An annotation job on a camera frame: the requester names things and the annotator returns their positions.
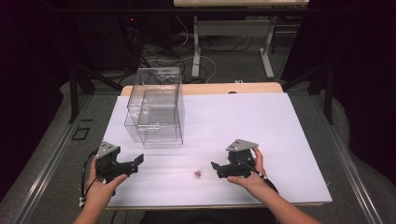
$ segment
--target white tabletop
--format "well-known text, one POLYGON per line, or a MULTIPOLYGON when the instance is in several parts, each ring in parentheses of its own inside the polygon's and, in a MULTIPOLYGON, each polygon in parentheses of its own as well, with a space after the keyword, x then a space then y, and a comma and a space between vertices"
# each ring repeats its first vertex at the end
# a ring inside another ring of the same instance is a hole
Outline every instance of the white tabletop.
POLYGON ((174 0, 175 7, 305 6, 309 0, 174 0))
POLYGON ((124 127, 129 97, 120 96, 104 140, 121 147, 118 161, 145 161, 117 188, 107 209, 261 205, 218 178, 210 162, 228 164, 225 148, 240 138, 259 144, 264 167, 291 203, 329 203, 326 187, 286 93, 185 95, 183 145, 134 143, 124 127), (202 176, 194 171, 202 170, 202 176))

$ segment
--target human arm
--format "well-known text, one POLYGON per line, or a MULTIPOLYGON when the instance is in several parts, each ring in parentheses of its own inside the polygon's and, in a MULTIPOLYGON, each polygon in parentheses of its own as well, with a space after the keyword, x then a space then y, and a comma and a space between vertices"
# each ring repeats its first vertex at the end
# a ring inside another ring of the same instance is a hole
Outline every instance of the human arm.
MULTIPOLYGON (((257 147, 253 148, 256 154, 256 169, 266 175, 262 168, 262 154, 257 147)), ((248 178, 238 176, 228 176, 227 180, 231 183, 245 188, 253 197, 265 204, 282 224, 289 223, 319 223, 293 204, 286 201, 273 189, 271 189, 257 174, 251 174, 248 178)))
POLYGON ((85 186, 85 190, 87 192, 86 202, 81 213, 74 221, 74 224, 96 223, 102 212, 105 210, 107 204, 110 202, 111 196, 113 195, 116 187, 127 177, 127 175, 120 175, 114 178, 110 183, 103 183, 104 179, 100 176, 96 176, 96 157, 94 157, 85 186))

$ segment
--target clear acrylic container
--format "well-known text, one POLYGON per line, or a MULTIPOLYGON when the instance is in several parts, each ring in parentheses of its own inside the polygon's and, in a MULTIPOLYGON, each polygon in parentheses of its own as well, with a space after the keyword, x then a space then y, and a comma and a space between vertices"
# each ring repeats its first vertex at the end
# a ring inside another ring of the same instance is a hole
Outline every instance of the clear acrylic container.
POLYGON ((181 83, 178 67, 138 70, 125 120, 134 142, 183 144, 181 83))

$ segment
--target transparent box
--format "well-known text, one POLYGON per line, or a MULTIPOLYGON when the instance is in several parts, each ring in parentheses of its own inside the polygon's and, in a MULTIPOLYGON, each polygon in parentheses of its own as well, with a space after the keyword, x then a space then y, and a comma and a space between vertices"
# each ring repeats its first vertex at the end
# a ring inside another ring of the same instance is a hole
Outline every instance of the transparent box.
POLYGON ((124 123, 134 142, 183 144, 181 84, 178 67, 138 70, 124 123))

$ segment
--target table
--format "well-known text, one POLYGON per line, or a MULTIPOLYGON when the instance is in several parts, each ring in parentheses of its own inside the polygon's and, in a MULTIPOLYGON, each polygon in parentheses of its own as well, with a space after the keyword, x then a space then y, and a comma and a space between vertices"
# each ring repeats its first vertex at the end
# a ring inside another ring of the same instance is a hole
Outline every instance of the table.
POLYGON ((142 153, 145 161, 137 174, 117 188, 107 210, 262 206, 244 189, 218 178, 211 167, 211 161, 229 163, 225 148, 236 138, 260 145, 269 177, 291 203, 332 201, 289 96, 280 85, 185 84, 182 89, 183 145, 134 143, 123 126, 131 87, 122 92, 104 140, 120 146, 119 162, 132 161, 142 153), (279 139, 285 135, 287 141, 279 139), (201 177, 193 174, 198 169, 201 177))
MULTIPOLYGON (((174 0, 175 7, 276 7, 306 6, 309 0, 174 0)), ((254 35, 265 36, 264 48, 260 49, 262 64, 267 78, 274 78, 268 58, 272 37, 276 27, 276 17, 269 21, 198 21, 194 16, 194 56, 193 77, 199 76, 201 49, 199 35, 254 35)))

